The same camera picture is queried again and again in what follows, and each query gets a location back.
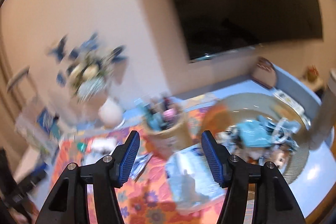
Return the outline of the round woven basket tray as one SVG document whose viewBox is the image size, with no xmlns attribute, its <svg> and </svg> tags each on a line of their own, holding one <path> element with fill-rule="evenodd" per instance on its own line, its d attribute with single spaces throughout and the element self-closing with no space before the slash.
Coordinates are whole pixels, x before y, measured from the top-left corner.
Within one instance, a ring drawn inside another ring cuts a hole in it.
<svg viewBox="0 0 336 224">
<path fill-rule="evenodd" d="M 264 125 L 271 135 L 270 147 L 244 147 L 236 124 L 248 120 Z M 198 135 L 206 130 L 211 131 L 229 153 L 248 163 L 274 162 L 288 184 L 298 178 L 309 156 L 307 129 L 302 118 L 274 96 L 240 93 L 218 100 L 205 113 Z"/>
</svg>

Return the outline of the white remote control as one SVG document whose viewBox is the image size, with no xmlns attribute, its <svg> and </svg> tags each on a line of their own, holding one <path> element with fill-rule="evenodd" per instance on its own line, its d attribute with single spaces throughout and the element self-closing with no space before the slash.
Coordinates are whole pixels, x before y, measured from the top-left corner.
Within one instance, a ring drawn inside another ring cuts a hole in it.
<svg viewBox="0 0 336 224">
<path fill-rule="evenodd" d="M 276 89 L 273 92 L 273 95 L 277 99 L 281 100 L 282 102 L 284 102 L 285 104 L 290 106 L 298 115 L 302 115 L 302 114 L 305 113 L 304 108 L 296 100 L 291 98 L 291 96 L 289 96 L 285 92 L 281 91 L 280 89 Z"/>
</svg>

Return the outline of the grey thermos bottle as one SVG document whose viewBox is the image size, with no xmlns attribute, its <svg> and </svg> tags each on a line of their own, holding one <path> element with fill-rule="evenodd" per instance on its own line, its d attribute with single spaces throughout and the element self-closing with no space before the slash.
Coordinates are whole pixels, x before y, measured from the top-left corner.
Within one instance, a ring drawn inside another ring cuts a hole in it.
<svg viewBox="0 0 336 224">
<path fill-rule="evenodd" d="M 309 149 L 319 149 L 329 136 L 335 124 L 336 113 L 336 82 L 335 68 L 330 70 L 327 88 L 322 98 L 322 104 L 309 129 Z"/>
</svg>

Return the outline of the brown small handbag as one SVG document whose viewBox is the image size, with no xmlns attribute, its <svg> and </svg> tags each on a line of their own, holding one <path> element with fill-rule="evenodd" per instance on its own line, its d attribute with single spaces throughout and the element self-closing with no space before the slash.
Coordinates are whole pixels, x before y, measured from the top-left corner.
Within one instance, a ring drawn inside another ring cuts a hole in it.
<svg viewBox="0 0 336 224">
<path fill-rule="evenodd" d="M 259 57 L 252 70 L 251 78 L 267 89 L 274 88 L 277 83 L 277 74 L 273 64 L 264 57 Z"/>
</svg>

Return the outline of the white ribbed vase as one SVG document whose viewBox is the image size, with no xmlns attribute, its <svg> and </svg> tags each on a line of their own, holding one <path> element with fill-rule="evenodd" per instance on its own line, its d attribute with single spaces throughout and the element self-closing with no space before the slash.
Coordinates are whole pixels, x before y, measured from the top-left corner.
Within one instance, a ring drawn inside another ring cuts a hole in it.
<svg viewBox="0 0 336 224">
<path fill-rule="evenodd" d="M 123 110 L 112 98 L 107 98 L 98 110 L 98 117 L 107 128 L 123 124 Z"/>
</svg>

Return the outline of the blue tissue pack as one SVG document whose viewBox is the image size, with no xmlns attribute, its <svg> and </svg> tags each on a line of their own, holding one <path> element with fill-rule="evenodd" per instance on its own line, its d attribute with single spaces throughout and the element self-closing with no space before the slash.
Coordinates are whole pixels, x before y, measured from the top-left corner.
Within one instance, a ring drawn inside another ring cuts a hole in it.
<svg viewBox="0 0 336 224">
<path fill-rule="evenodd" d="M 212 206 L 226 194 L 214 181 L 199 143 L 173 153 L 165 171 L 172 199 L 181 215 Z"/>
</svg>

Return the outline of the beige pen holder cup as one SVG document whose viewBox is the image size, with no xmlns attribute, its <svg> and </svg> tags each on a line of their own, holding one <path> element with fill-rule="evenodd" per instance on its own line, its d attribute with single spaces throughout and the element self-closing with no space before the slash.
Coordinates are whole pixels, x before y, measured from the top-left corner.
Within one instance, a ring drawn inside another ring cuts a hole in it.
<svg viewBox="0 0 336 224">
<path fill-rule="evenodd" d="M 162 159 L 193 145 L 187 114 L 171 97 L 139 99 L 136 105 L 142 113 L 145 139 Z"/>
</svg>

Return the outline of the orange floral table mat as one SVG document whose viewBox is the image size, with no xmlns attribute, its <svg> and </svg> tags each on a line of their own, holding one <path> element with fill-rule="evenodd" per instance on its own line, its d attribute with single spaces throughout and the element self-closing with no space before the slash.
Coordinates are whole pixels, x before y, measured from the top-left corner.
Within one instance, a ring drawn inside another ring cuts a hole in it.
<svg viewBox="0 0 336 224">
<path fill-rule="evenodd" d="M 77 139 L 62 143 L 50 185 L 56 183 L 69 163 L 83 162 L 88 152 L 80 150 L 78 143 L 89 144 L 97 138 L 116 138 L 124 142 L 131 130 L 137 130 L 141 135 L 141 155 L 154 151 L 154 146 L 146 140 L 145 130 L 140 124 L 116 131 L 104 131 L 98 135 L 81 133 Z M 125 223 L 216 223 L 224 198 L 219 197 L 202 210 L 188 215 L 179 214 L 167 182 L 165 164 L 165 160 L 154 154 L 137 180 L 130 179 L 121 189 L 116 189 Z"/>
</svg>

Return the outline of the blue white flower bouquet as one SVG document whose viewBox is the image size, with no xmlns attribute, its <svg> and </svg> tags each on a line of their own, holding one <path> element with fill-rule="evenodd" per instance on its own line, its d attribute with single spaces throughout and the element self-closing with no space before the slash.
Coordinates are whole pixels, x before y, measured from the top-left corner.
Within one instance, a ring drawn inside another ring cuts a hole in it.
<svg viewBox="0 0 336 224">
<path fill-rule="evenodd" d="M 110 86 L 115 65 L 126 60 L 122 54 L 125 46 L 102 54 L 97 32 L 71 51 L 66 50 L 67 40 L 68 36 L 63 36 L 57 44 L 47 48 L 46 55 L 54 57 L 58 64 L 69 62 L 65 71 L 58 72 L 56 82 L 61 87 L 69 87 L 78 102 L 87 102 Z"/>
</svg>

